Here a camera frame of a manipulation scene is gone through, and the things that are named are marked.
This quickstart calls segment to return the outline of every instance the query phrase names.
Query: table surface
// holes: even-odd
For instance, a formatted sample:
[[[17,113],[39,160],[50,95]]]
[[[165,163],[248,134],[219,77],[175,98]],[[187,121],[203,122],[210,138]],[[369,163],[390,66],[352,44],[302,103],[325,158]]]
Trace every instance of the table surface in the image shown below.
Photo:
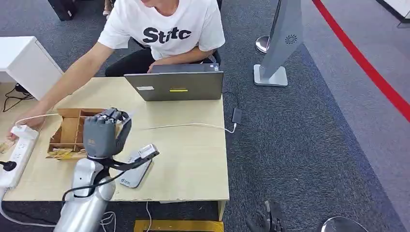
[[[0,85],[1,102],[10,85]],[[5,134],[17,115],[35,101],[24,101],[7,113],[0,113],[0,133]],[[160,151],[138,188],[116,183],[113,201],[223,201],[229,199],[225,131],[199,126],[145,130],[145,128],[206,123],[224,127],[222,99],[216,101],[145,102],[122,77],[92,78],[66,97],[57,108],[116,107],[132,113],[132,130],[124,150],[115,156],[126,161],[133,150],[153,143]],[[60,201],[71,188],[75,161],[45,159],[50,137],[61,117],[49,116],[17,188],[7,201]],[[7,160],[11,151],[0,155]],[[111,170],[111,176],[118,171]]]

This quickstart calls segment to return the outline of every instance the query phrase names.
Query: white power strip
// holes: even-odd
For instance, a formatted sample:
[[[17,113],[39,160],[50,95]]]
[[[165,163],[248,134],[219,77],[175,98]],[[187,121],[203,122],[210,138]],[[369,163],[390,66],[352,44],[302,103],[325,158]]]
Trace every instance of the white power strip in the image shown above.
[[[15,188],[26,168],[34,145],[38,138],[38,132],[27,126],[13,127],[13,133],[19,136],[19,140],[10,156],[10,161],[16,162],[17,166],[11,171],[2,170],[0,174],[0,188]]]

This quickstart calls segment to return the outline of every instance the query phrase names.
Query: black text on t-shirt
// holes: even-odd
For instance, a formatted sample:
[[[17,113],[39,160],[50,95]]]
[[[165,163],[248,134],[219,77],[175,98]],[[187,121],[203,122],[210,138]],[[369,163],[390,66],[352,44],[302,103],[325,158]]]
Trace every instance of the black text on t-shirt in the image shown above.
[[[184,40],[188,37],[190,37],[190,34],[192,32],[189,30],[179,30],[178,27],[172,28],[171,31],[167,32],[167,34],[165,34],[165,32],[163,31],[159,31],[156,28],[146,28],[144,30],[144,35],[147,36],[147,38],[143,39],[142,41],[144,41],[145,43],[155,43],[156,41],[160,41],[160,43],[166,43],[168,42],[170,39],[180,39],[180,40]]]

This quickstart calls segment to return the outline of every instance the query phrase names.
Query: yellow base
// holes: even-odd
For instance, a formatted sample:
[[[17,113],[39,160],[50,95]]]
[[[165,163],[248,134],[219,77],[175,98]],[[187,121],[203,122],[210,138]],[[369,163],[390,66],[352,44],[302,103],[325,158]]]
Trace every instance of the yellow base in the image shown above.
[[[149,220],[135,221],[134,232],[145,232],[148,229]],[[176,231],[176,232],[223,232],[221,221],[177,221],[177,220],[152,220],[151,232]]]

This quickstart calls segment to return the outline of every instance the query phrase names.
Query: table leg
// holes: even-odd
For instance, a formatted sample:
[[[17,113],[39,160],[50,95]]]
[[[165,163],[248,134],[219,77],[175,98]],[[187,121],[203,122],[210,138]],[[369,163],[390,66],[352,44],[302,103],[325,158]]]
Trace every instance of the table leg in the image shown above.
[[[219,221],[222,221],[223,212],[225,212],[226,201],[218,201]]]

